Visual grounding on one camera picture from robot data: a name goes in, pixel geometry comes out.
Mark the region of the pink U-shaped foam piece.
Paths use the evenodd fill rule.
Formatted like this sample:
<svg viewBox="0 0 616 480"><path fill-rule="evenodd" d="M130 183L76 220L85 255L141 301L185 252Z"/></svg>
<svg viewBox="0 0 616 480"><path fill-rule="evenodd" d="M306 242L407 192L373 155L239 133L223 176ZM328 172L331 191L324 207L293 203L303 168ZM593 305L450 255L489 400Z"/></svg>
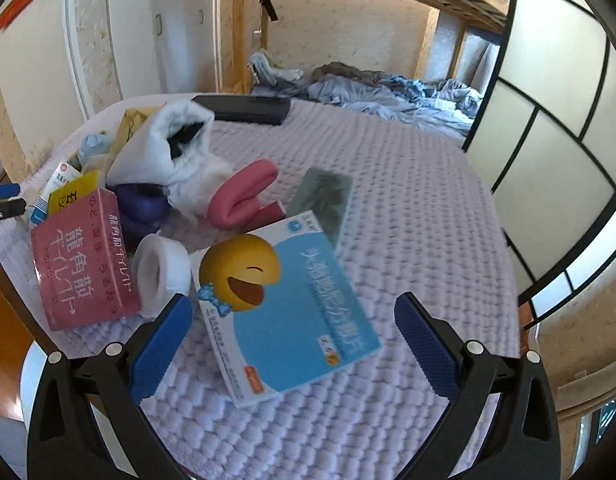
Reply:
<svg viewBox="0 0 616 480"><path fill-rule="evenodd" d="M283 220L286 211L276 202L263 204L259 195L277 178L279 170L266 159L252 162L227 179L210 200L209 223L222 231L249 232Z"/></svg>

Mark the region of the yellow Babo tissue pack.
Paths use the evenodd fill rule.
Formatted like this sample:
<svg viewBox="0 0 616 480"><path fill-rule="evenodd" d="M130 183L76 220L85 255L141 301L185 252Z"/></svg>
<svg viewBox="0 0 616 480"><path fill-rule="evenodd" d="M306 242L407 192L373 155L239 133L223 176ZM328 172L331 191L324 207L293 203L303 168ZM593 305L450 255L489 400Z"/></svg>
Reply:
<svg viewBox="0 0 616 480"><path fill-rule="evenodd" d="M105 176L102 171L92 170L81 177L72 180L61 188L50 193L48 198L48 215L63 211L69 205L76 203L77 200L105 186Z"/></svg>

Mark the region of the black framed sliding screen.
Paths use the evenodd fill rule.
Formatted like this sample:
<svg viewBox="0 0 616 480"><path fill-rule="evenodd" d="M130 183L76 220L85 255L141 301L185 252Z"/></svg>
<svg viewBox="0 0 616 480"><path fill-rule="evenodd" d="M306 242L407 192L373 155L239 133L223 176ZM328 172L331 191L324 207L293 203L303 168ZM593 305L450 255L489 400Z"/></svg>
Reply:
<svg viewBox="0 0 616 480"><path fill-rule="evenodd" d="M616 259L616 49L586 0L509 0L464 149L539 323Z"/></svg>

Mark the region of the white blue medicine box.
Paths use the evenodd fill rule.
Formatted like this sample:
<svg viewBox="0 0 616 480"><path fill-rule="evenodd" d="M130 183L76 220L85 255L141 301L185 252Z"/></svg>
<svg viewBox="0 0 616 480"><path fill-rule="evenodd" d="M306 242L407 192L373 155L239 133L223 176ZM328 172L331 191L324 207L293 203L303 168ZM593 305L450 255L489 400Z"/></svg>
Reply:
<svg viewBox="0 0 616 480"><path fill-rule="evenodd" d="M48 217L48 201L50 200L50 194L81 176L80 168L72 166L70 162L62 160L58 164L53 174L50 176L50 180L47 181L40 196L38 196L33 205L29 219L31 228L38 226Z"/></svg>

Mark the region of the lavender quilted bed cover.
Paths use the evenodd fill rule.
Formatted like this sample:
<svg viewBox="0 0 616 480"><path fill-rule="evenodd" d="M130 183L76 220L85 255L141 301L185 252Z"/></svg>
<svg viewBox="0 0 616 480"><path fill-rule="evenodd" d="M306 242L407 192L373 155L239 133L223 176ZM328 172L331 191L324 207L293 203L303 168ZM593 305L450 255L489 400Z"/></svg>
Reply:
<svg viewBox="0 0 616 480"><path fill-rule="evenodd" d="M142 404L184 474L198 479L393 479L445 409L393 320L413 292L431 315L495 354L520 346L513 266L494 201L464 153L428 131L296 101L278 127L219 122L212 150L279 167L288 202L312 167L351 177L337 260L376 330L372 356L238 408L195 316Z"/></svg>

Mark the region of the black flat box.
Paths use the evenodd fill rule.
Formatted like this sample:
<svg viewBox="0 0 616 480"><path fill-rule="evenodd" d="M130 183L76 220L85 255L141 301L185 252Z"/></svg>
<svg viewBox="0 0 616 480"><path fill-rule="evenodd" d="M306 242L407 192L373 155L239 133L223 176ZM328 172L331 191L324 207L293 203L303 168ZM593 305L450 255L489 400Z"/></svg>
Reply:
<svg viewBox="0 0 616 480"><path fill-rule="evenodd" d="M218 122L280 126L291 110L290 99L276 96L198 94L193 101L211 110Z"/></svg>

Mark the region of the white wardrobe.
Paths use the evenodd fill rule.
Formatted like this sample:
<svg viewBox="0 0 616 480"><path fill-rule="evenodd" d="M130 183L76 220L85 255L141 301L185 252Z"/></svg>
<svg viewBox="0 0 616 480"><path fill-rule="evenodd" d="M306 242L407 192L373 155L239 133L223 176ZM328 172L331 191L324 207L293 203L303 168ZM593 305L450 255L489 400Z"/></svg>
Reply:
<svg viewBox="0 0 616 480"><path fill-rule="evenodd" d="M84 117L134 96L217 91L218 18L218 0L64 0Z"/></svg>

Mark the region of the teal grey sponge block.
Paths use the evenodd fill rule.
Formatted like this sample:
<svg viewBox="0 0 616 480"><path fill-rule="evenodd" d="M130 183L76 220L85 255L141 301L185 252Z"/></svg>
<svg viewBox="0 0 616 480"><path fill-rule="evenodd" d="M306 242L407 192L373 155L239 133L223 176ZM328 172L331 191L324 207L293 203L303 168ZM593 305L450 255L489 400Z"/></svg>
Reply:
<svg viewBox="0 0 616 480"><path fill-rule="evenodd" d="M338 247L352 195L352 178L311 167L286 207L289 216L312 211L334 248Z"/></svg>

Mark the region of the white cloth bag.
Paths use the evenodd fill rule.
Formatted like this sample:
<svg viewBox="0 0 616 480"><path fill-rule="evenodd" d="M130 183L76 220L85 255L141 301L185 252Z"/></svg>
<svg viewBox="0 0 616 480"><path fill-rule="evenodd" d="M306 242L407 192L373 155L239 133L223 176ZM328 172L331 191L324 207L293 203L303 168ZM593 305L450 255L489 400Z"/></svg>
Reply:
<svg viewBox="0 0 616 480"><path fill-rule="evenodd" d="M107 183L158 185L183 217L204 217L212 197L234 174L234 166L210 150L214 124L215 113L193 100L163 105L125 143Z"/></svg>

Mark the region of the pink Japanese medicine box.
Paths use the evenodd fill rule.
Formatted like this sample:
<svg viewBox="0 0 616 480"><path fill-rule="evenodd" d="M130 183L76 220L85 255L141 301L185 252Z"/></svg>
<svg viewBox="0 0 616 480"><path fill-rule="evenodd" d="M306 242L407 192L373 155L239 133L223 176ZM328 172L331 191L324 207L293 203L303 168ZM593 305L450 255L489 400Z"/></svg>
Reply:
<svg viewBox="0 0 616 480"><path fill-rule="evenodd" d="M113 192L99 188L46 219L31 231L31 247L53 332L140 310Z"/></svg>

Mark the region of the blue rumpled bedding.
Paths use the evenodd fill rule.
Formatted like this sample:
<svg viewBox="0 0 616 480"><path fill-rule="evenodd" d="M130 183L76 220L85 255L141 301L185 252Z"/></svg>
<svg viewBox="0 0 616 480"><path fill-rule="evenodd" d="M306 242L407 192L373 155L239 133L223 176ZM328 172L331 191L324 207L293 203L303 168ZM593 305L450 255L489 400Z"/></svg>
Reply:
<svg viewBox="0 0 616 480"><path fill-rule="evenodd" d="M305 74L280 68L263 51L248 60L255 96L277 96L332 105L415 128L430 128L457 143L468 137L483 102L459 79L426 82L380 70L330 62Z"/></svg>

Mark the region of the white tape roll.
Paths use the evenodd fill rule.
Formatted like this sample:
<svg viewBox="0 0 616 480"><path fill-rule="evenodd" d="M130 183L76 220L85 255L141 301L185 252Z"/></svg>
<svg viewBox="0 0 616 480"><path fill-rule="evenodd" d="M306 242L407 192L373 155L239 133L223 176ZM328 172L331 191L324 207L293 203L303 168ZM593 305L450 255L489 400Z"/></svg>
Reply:
<svg viewBox="0 0 616 480"><path fill-rule="evenodd" d="M138 244L131 263L140 316L155 320L176 294L187 296L192 270L189 253L177 240L148 234Z"/></svg>

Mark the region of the yellow paper bag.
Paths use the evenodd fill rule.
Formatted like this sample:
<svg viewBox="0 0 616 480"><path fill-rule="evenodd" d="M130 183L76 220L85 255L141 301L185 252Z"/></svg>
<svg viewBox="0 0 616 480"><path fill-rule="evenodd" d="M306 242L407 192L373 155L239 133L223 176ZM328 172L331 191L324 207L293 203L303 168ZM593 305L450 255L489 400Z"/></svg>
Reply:
<svg viewBox="0 0 616 480"><path fill-rule="evenodd" d="M108 154L118 155L125 144L127 144L132 136L137 133L138 129L144 125L144 122L146 122L152 114L155 114L157 110L160 110L161 107L163 106L128 108L120 120L116 137L110 146Z"/></svg>

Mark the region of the blue medicine box smiley face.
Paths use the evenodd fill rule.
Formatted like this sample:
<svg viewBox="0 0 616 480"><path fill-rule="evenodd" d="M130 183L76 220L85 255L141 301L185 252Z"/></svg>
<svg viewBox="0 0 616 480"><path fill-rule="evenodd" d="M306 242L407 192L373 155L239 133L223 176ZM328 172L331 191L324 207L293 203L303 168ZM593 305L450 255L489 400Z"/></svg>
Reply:
<svg viewBox="0 0 616 480"><path fill-rule="evenodd" d="M312 211L197 250L191 266L194 297L238 408L381 347Z"/></svg>

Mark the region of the dark blue foam roller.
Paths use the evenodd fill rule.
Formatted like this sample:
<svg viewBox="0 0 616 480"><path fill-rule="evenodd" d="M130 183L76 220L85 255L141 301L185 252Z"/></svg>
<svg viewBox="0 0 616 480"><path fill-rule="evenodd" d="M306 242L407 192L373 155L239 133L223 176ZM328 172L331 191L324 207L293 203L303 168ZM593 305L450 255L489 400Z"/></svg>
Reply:
<svg viewBox="0 0 616 480"><path fill-rule="evenodd" d="M160 185L120 184L108 190L117 197L125 249L135 252L144 237L159 231L171 206Z"/></svg>

